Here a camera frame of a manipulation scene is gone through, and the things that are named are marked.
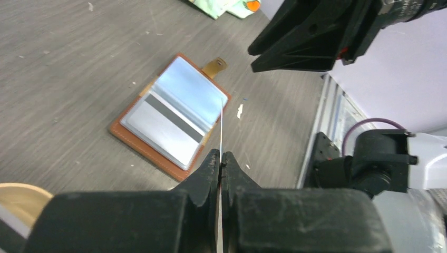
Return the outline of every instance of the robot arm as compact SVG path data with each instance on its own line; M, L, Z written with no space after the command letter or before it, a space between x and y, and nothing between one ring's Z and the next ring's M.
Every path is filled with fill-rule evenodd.
M251 67L329 71L336 60L354 63L387 26L447 7L446 0L285 0L248 48Z
M354 154L344 157L326 142L319 133L305 187L353 188L371 198L385 190L447 188L446 137L370 130L359 135Z

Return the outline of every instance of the card holder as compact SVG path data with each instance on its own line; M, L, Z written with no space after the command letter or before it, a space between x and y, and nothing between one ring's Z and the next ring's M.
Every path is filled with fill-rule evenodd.
M187 62L194 71L181 69L175 73L186 81L194 75L194 84L166 82L179 62ZM231 99L212 79L226 66L217 58L201 70L183 54L177 54L110 125L110 132L176 180L184 180L220 117L220 111L216 113L217 106L222 105L219 100L226 100L226 107ZM197 87L197 78L211 83L211 87Z

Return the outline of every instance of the purple cable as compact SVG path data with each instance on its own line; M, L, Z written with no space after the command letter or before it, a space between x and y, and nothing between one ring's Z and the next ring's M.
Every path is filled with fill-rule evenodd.
M360 122L357 122L355 125L353 125L347 132L345 137L343 138L343 143L342 143L342 156L345 156L345 151L346 151L346 143L347 143L347 139L349 138L349 136L352 134L352 132L354 132L354 130L358 127L360 127L363 124L367 124L367 123L371 123L371 122L381 122L381 123L386 123L386 124L390 124L393 127L397 128L397 129L405 129L403 126L399 125L398 123L392 121L392 120L388 120L388 119L383 119L383 118L371 118L371 119L366 119L366 120L362 120Z

